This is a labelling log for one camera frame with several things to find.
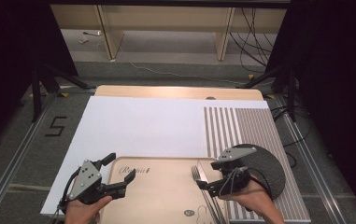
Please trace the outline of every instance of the fork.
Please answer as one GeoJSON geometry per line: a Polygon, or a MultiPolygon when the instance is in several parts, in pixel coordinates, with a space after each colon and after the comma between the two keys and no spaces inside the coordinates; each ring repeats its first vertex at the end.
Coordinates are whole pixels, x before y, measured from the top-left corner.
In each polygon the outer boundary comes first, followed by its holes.
{"type": "MultiPolygon", "coordinates": [[[[192,166],[192,179],[194,180],[195,184],[197,183],[197,180],[200,180],[200,174],[198,173],[198,168],[197,166],[192,166]]],[[[209,212],[210,212],[210,215],[212,216],[213,218],[213,221],[216,223],[216,224],[221,224],[221,222],[219,221],[218,219],[218,216],[216,215],[215,213],[215,210],[213,209],[212,207],[212,204],[210,204],[210,201],[208,199],[208,197],[206,196],[205,194],[205,191],[201,189],[201,192],[203,194],[203,197],[205,199],[205,202],[206,202],[206,206],[209,208],[209,212]]]]}

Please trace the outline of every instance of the black stand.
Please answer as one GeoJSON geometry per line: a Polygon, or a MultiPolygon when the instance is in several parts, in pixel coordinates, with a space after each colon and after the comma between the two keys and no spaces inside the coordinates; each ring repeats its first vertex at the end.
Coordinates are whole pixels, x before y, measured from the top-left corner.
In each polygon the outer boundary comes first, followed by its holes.
{"type": "Polygon", "coordinates": [[[47,92],[52,92],[56,93],[58,92],[61,88],[57,81],[54,78],[54,74],[57,77],[62,77],[63,79],[75,84],[76,86],[82,88],[83,90],[90,90],[90,89],[96,89],[96,86],[90,86],[84,82],[81,82],[80,80],[69,76],[62,70],[47,65],[47,64],[40,64],[37,67],[35,67],[34,72],[33,72],[33,82],[32,82],[32,94],[33,94],[33,105],[34,105],[34,116],[32,119],[32,122],[35,122],[38,118],[38,116],[41,113],[42,107],[41,107],[41,92],[40,92],[40,82],[46,88],[47,92]]]}
{"type": "Polygon", "coordinates": [[[94,89],[75,78],[76,66],[50,4],[10,3],[0,4],[2,13],[7,16],[11,43],[20,47],[24,56],[22,63],[32,70],[32,91],[35,122],[41,113],[40,82],[47,92],[56,93],[60,86],[55,77],[61,77],[82,89],[94,89]]]}
{"type": "Polygon", "coordinates": [[[275,77],[272,89],[282,92],[288,87],[288,114],[294,117],[295,80],[299,76],[298,68],[306,66],[306,57],[314,43],[315,36],[327,19],[334,0],[318,0],[303,3],[292,0],[281,24],[274,49],[265,73],[239,89],[250,89],[269,77],[275,77]]]}
{"type": "MultiPolygon", "coordinates": [[[[250,89],[270,77],[278,76],[284,70],[285,70],[284,66],[278,66],[269,72],[265,72],[260,77],[253,79],[250,83],[238,86],[236,88],[237,89],[250,89]]],[[[295,93],[294,85],[295,85],[295,77],[294,77],[294,72],[291,70],[290,74],[289,74],[289,84],[288,84],[288,109],[287,109],[287,111],[288,111],[288,114],[291,117],[292,121],[296,122],[296,118],[294,116],[294,93],[295,93]]]]}

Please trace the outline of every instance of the white sheet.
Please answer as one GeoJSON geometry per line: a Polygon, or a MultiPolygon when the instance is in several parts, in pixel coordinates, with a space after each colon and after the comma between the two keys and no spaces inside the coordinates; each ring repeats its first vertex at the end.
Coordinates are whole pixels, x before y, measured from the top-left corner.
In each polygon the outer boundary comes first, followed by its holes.
{"type": "MultiPolygon", "coordinates": [[[[204,107],[268,108],[266,101],[93,96],[41,210],[52,216],[83,161],[120,156],[206,157],[204,107]]],[[[107,183],[110,165],[102,167],[107,183]]]]}

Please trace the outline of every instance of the floor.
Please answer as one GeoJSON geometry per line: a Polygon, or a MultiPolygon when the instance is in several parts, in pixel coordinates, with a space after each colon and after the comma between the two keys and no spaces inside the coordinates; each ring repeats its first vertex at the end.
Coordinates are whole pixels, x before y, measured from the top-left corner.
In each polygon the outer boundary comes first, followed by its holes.
{"type": "MultiPolygon", "coordinates": [[[[181,66],[191,65],[239,65],[242,69],[248,72],[248,69],[256,69],[255,72],[251,72],[254,76],[261,74],[263,67],[259,66],[258,62],[255,62],[246,54],[241,54],[241,50],[235,44],[232,37],[230,37],[227,53],[224,61],[220,62],[216,57],[216,50],[213,44],[212,34],[208,33],[185,33],[185,32],[126,32],[122,40],[121,47],[116,59],[110,60],[107,57],[105,47],[103,45],[102,36],[96,36],[98,31],[85,31],[94,35],[84,35],[83,31],[79,30],[63,30],[64,38],[67,46],[70,49],[73,60],[77,63],[77,66],[81,66],[80,63],[129,63],[131,69],[147,70],[154,74],[166,74],[169,73],[172,76],[181,78],[184,74],[177,74],[176,72],[168,71],[168,68],[173,70],[176,64],[181,66]],[[80,40],[86,39],[84,44],[80,43],[80,40]],[[151,67],[152,63],[163,63],[165,66],[151,67]]],[[[246,38],[246,34],[240,34],[241,38],[246,38]]],[[[242,43],[242,40],[238,34],[233,34],[233,37],[242,43]]],[[[272,44],[276,39],[276,35],[258,35],[257,41],[260,43],[263,49],[272,50],[272,44]]],[[[251,36],[249,43],[256,44],[256,41],[251,36]]],[[[249,53],[262,62],[260,57],[260,51],[256,48],[248,48],[249,53]]],[[[265,56],[262,55],[263,62],[266,63],[266,57],[269,53],[266,51],[265,56]]],[[[91,70],[87,71],[87,76],[96,76],[92,74],[91,70]]],[[[220,83],[228,83],[233,86],[234,83],[229,83],[227,78],[219,78],[217,80],[220,83]]],[[[262,91],[264,97],[267,97],[270,91],[270,84],[272,79],[267,79],[264,83],[258,85],[256,88],[262,91]]],[[[85,104],[82,103],[82,99],[88,99],[90,94],[72,94],[71,101],[73,106],[64,105],[63,101],[56,99],[53,103],[50,113],[52,115],[58,115],[58,112],[64,111],[65,113],[71,113],[69,116],[74,118],[76,124],[79,123],[80,114],[68,112],[68,110],[85,108],[85,104]]],[[[277,108],[284,106],[284,95],[278,95],[277,98],[266,98],[270,108],[277,108]]],[[[30,90],[28,94],[22,98],[23,101],[30,104],[30,90]]],[[[300,98],[296,99],[298,105],[302,105],[300,98]]],[[[279,110],[272,111],[276,116],[279,110]]],[[[32,110],[29,108],[21,108],[17,111],[16,116],[13,116],[13,120],[6,127],[2,133],[2,138],[10,139],[8,144],[2,145],[4,151],[0,150],[0,160],[8,161],[13,157],[16,148],[20,148],[22,145],[22,139],[26,138],[27,130],[30,129],[32,123],[28,119],[31,117],[32,110]]],[[[333,160],[327,156],[327,148],[321,141],[316,127],[313,125],[310,115],[307,114],[306,109],[298,107],[296,109],[297,122],[292,123],[290,118],[286,115],[276,120],[276,126],[278,127],[278,133],[280,135],[282,144],[285,146],[285,150],[291,155],[292,171],[294,177],[302,193],[303,199],[311,215],[311,223],[356,223],[356,198],[352,194],[349,186],[345,182],[343,176],[339,173],[338,168],[335,166],[333,160]],[[311,168],[316,168],[315,172],[310,172],[311,168]],[[332,202],[332,206],[329,207],[327,202],[332,202]]],[[[68,145],[71,137],[74,135],[74,128],[69,130],[68,137],[62,142],[54,142],[50,146],[57,149],[58,144],[68,145]]],[[[50,144],[48,142],[36,142],[31,143],[34,147],[42,147],[42,144],[50,144]]],[[[48,223],[50,219],[48,217],[39,217],[38,211],[41,207],[43,200],[37,200],[47,197],[47,190],[50,189],[52,177],[55,173],[47,171],[35,171],[30,167],[36,167],[36,157],[40,157],[41,151],[28,151],[26,160],[21,164],[22,167],[27,169],[20,169],[18,173],[12,175],[12,183],[8,193],[3,198],[0,204],[0,223],[22,223],[27,221],[25,217],[38,218],[36,223],[48,223]],[[36,181],[35,186],[29,186],[29,184],[18,185],[17,183],[31,183],[28,176],[32,176],[35,173],[37,178],[42,178],[36,181]],[[23,199],[27,199],[28,202],[20,202],[23,199]],[[10,204],[17,204],[17,207],[26,206],[16,212],[10,208],[10,204]]],[[[52,157],[43,160],[62,162],[64,157],[63,152],[55,152],[52,157]]],[[[0,178],[2,173],[7,169],[7,165],[0,165],[0,178]]]]}

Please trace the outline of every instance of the hand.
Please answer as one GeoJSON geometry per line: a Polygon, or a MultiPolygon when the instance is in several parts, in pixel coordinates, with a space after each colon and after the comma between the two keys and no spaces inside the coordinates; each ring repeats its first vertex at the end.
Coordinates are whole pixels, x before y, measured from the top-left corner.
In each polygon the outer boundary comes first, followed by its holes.
{"type": "Polygon", "coordinates": [[[99,211],[112,200],[111,196],[106,196],[93,204],[81,203],[79,200],[67,204],[65,224],[88,224],[94,218],[99,222],[99,211]]]}
{"type": "Polygon", "coordinates": [[[267,223],[285,223],[282,215],[274,206],[265,189],[252,180],[250,180],[248,185],[239,192],[223,195],[219,198],[238,202],[241,206],[254,211],[258,216],[263,217],[267,223]]]}

